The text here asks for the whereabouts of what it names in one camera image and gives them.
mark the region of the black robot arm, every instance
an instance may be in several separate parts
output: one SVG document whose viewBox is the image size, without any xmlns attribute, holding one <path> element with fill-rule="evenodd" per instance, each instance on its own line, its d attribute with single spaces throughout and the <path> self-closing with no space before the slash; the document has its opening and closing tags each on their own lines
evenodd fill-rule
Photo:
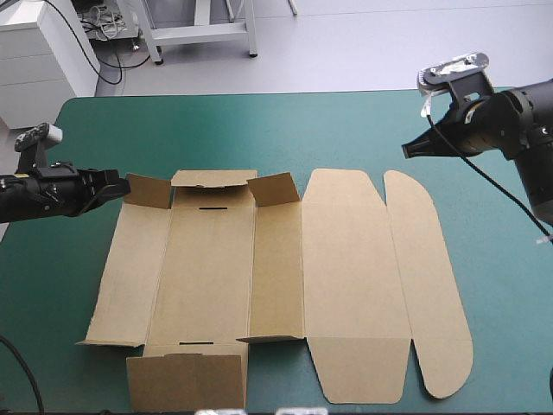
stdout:
<svg viewBox="0 0 553 415">
<path fill-rule="evenodd" d="M 46 150 L 61 139 L 61 130 L 46 123 L 16 139 L 17 172 L 0 176 L 0 223 L 79 216 L 130 192 L 116 170 L 76 169 L 71 162 L 48 166 Z"/>
<path fill-rule="evenodd" d="M 449 93 L 452 103 L 437 130 L 464 156 L 500 150 L 513 160 L 534 215 L 553 225 L 553 80 L 495 93 L 484 54 L 424 69 L 424 94 Z M 436 129 L 403 145 L 407 158 L 458 156 Z"/>
</svg>

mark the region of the green table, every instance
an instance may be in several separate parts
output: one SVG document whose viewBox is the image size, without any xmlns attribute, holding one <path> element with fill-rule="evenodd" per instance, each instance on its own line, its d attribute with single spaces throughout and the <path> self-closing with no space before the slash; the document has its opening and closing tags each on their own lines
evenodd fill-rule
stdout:
<svg viewBox="0 0 553 415">
<path fill-rule="evenodd" d="M 460 160 L 404 160 L 400 144 L 427 128 L 415 91 L 69 101 L 51 160 L 169 178 L 177 169 L 291 171 L 301 191 L 316 167 L 363 169 L 382 191 L 400 169 L 433 195 L 474 338 L 467 384 L 429 398 L 411 353 L 396 405 L 329 405 L 304 342 L 251 347 L 248 410 L 327 405 L 333 411 L 551 411 L 553 251 L 537 229 Z M 477 163 L 524 198 L 512 163 Z M 80 218 L 12 224 L 0 245 L 0 332 L 22 350 L 49 411 L 130 410 L 125 357 L 140 350 L 85 347 L 120 201 Z M 34 411 L 30 387 L 0 349 L 1 406 Z"/>
</svg>

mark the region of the floor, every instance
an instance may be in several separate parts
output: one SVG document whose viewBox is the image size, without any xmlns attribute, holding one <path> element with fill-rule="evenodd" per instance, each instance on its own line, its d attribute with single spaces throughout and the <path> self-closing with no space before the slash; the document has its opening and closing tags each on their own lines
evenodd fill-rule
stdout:
<svg viewBox="0 0 553 415">
<path fill-rule="evenodd" d="M 239 0 L 232 0 L 236 7 Z M 551 78 L 553 0 L 256 0 L 259 56 L 243 41 L 165 47 L 164 64 L 151 61 L 126 71 L 98 96 L 214 93 L 308 93 L 411 89 L 417 71 L 472 51 L 490 57 L 496 86 L 526 85 Z M 190 24 L 194 2 L 150 1 L 157 27 Z M 226 19 L 224 0 L 213 0 L 212 21 Z M 117 44 L 124 65 L 147 56 L 144 45 Z M 110 46 L 97 51 L 113 59 Z M 105 67 L 116 79 L 118 71 Z M 0 123 L 0 174 L 13 172 L 15 132 Z M 3 228 L 0 226 L 0 239 Z"/>
</svg>

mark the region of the flattened cardboard box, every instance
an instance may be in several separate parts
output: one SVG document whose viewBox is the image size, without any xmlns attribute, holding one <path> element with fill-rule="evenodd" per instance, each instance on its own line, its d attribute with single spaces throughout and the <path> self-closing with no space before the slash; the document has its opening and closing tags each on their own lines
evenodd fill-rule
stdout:
<svg viewBox="0 0 553 415">
<path fill-rule="evenodd" d="M 290 174 L 256 176 L 129 176 L 83 343 L 145 344 L 133 409 L 244 407 L 245 342 L 304 337 L 331 402 L 398 401 L 411 338 L 429 392 L 459 389 L 472 341 L 426 191 L 389 172 L 386 208 L 365 173 L 317 169 L 300 201 Z"/>
</svg>

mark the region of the black cable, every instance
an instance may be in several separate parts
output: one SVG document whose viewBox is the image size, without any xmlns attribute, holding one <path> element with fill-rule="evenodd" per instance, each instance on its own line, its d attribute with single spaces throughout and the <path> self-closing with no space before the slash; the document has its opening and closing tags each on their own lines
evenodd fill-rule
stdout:
<svg viewBox="0 0 553 415">
<path fill-rule="evenodd" d="M 105 61 L 102 61 L 100 58 L 96 58 L 98 59 L 101 63 L 103 63 L 104 65 L 106 65 L 107 67 L 115 67 L 116 69 L 133 69 L 135 67 L 141 67 L 144 63 L 146 63 L 149 59 L 149 55 L 146 57 L 146 59 L 144 59 L 142 62 L 140 63 L 137 63 L 136 65 L 129 65 L 128 67 L 117 67 L 115 65 L 112 65 L 111 63 L 108 63 L 108 62 L 105 62 Z"/>
<path fill-rule="evenodd" d="M 2 335 L 0 335 L 0 343 L 2 343 L 6 348 L 8 348 L 8 350 L 14 355 L 17 362 L 19 363 L 19 366 L 21 366 L 21 368 L 27 375 L 27 379 L 29 379 L 29 383 L 33 387 L 33 392 L 35 393 L 38 412 L 40 413 L 40 415 L 44 415 L 45 412 L 44 412 L 44 404 L 42 403 L 41 391 L 38 388 L 38 384 L 36 383 L 35 376 L 33 375 L 33 372 L 31 372 L 31 369 L 27 365 L 27 362 L 23 359 L 23 356 L 21 356 L 21 353 L 19 353 L 19 350 L 17 350 L 16 346 L 14 346 L 8 339 L 6 339 Z"/>
<path fill-rule="evenodd" d="M 463 162 L 465 162 L 471 169 L 473 169 L 476 173 L 484 177 L 490 184 L 492 184 L 497 190 L 499 190 L 503 195 L 507 196 L 511 201 L 513 201 L 519 208 L 522 209 L 522 211 L 530 218 L 532 222 L 534 222 L 534 225 L 537 226 L 537 228 L 549 239 L 550 243 L 553 245 L 553 239 L 551 238 L 551 234 L 545 229 L 545 227 L 539 222 L 539 220 L 536 219 L 536 216 L 532 214 L 529 208 L 527 208 L 523 202 L 521 202 L 517 197 L 515 197 L 513 194 L 511 194 L 507 189 L 505 189 L 503 186 L 501 186 L 499 183 L 497 183 L 495 180 L 493 180 L 487 173 L 485 173 L 483 170 L 481 170 L 476 164 L 468 160 L 468 157 L 465 156 L 463 153 L 461 153 L 457 147 L 455 147 L 438 129 L 438 127 L 435 126 L 434 121 L 432 121 L 432 117 L 430 114 L 426 116 L 426 119 L 429 121 L 430 127 L 432 130 L 435 131 L 435 133 L 443 140 L 443 142 L 457 155 L 459 156 Z"/>
<path fill-rule="evenodd" d="M 112 80 L 107 80 L 106 78 L 104 78 L 101 74 L 100 74 L 100 71 L 96 69 L 96 67 L 94 67 L 94 65 L 92 64 L 92 62 L 90 61 L 90 58 L 88 57 L 88 54 L 86 54 L 86 51 L 85 49 L 83 48 L 83 45 L 82 43 L 80 42 L 79 40 L 79 37 L 77 36 L 77 34 L 75 33 L 75 31 L 73 30 L 73 27 L 71 26 L 71 24 L 67 21 L 66 17 L 63 15 L 63 13 L 61 13 L 60 9 L 58 9 L 54 4 L 52 4 L 52 2 L 50 0 L 44 0 L 46 3 L 48 3 L 50 6 L 52 6 L 52 8 L 58 13 L 58 15 L 60 15 L 60 17 L 63 19 L 63 21 L 66 23 L 66 25 L 69 27 L 69 30 L 71 30 L 71 33 L 73 34 L 73 37 L 75 38 L 75 40 L 77 41 L 77 43 L 79 44 L 79 48 L 80 50 L 82 51 L 83 55 L 85 56 L 86 58 L 86 61 L 88 62 L 88 64 L 90 65 L 90 67 L 92 68 L 92 70 L 94 71 L 95 74 L 97 74 L 97 76 L 102 80 L 104 81 L 105 83 L 107 84 L 110 84 L 110 85 L 118 85 L 121 83 L 121 81 L 123 80 L 123 70 L 122 69 L 119 69 L 119 79 L 117 81 L 112 81 Z"/>
<path fill-rule="evenodd" d="M 88 32 L 92 32 L 93 30 L 95 30 L 96 32 L 98 32 L 99 30 L 101 30 L 102 28 L 100 28 L 98 25 L 92 23 L 92 22 L 88 22 L 87 20 L 81 20 L 80 21 L 81 24 L 88 24 L 90 26 L 90 28 L 86 28 L 86 33 Z M 102 42 L 110 42 L 111 40 L 110 39 L 106 39 L 105 41 L 102 41 Z M 108 63 L 106 61 L 102 61 L 98 56 L 96 57 L 96 59 L 98 59 L 98 61 L 100 63 L 103 63 L 104 65 L 106 65 L 107 67 L 115 67 L 116 69 L 134 69 L 135 67 L 141 67 L 144 63 L 146 63 L 149 59 L 149 55 L 146 57 L 146 59 L 144 59 L 143 61 L 141 61 L 140 63 L 137 63 L 136 65 L 129 65 L 129 66 L 126 66 L 126 67 L 122 67 L 120 65 L 120 62 L 119 62 L 119 66 L 116 66 L 116 65 L 112 65 L 111 63 Z"/>
</svg>

